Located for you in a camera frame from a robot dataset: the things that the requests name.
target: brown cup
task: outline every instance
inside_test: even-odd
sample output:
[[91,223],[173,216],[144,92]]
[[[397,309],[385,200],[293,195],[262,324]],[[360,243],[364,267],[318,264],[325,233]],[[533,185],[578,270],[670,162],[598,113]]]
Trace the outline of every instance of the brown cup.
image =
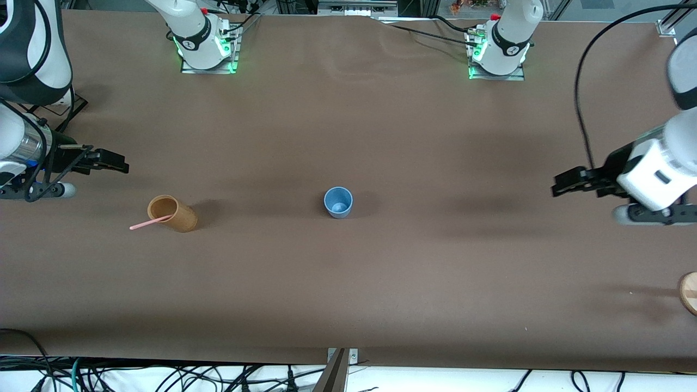
[[199,222],[199,217],[191,207],[170,195],[157,196],[148,204],[148,216],[150,216],[150,219],[168,215],[172,215],[172,217],[160,223],[180,233],[192,231]]

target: round wooden object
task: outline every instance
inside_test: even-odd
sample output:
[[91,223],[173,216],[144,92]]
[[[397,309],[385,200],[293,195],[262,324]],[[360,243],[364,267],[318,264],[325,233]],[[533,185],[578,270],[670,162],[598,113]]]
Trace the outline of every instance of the round wooden object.
[[682,305],[697,316],[697,272],[691,272],[680,279],[678,286]]

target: blue cup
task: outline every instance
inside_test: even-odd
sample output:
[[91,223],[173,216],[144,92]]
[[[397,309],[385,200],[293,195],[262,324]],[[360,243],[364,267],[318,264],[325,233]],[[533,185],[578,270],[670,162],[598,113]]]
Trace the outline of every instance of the blue cup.
[[335,186],[324,194],[324,207],[329,211],[329,215],[336,219],[344,219],[351,212],[353,206],[353,196],[348,189]]

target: teal cable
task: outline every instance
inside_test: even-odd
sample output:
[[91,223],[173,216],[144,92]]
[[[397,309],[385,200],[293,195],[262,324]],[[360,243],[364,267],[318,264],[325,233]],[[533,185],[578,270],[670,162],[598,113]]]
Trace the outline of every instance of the teal cable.
[[72,391],[80,392],[77,390],[77,363],[80,358],[75,359],[75,363],[72,365],[72,372],[70,372],[70,380],[72,380]]

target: table surface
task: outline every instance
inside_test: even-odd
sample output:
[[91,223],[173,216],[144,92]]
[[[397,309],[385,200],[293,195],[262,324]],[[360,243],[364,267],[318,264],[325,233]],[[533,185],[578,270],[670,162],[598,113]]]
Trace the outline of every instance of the table surface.
[[[676,290],[695,228],[550,196],[585,164],[572,82],[602,24],[540,24],[527,80],[490,82],[467,78],[461,46],[366,17],[263,17],[226,76],[180,74],[157,14],[64,22],[90,102],[67,133],[131,173],[0,204],[0,323],[50,354],[320,363],[343,346],[374,364],[697,370]],[[588,57],[597,160],[676,113],[672,47],[628,24]],[[354,194],[346,220],[323,210],[332,186]],[[160,194],[200,228],[130,232]]]

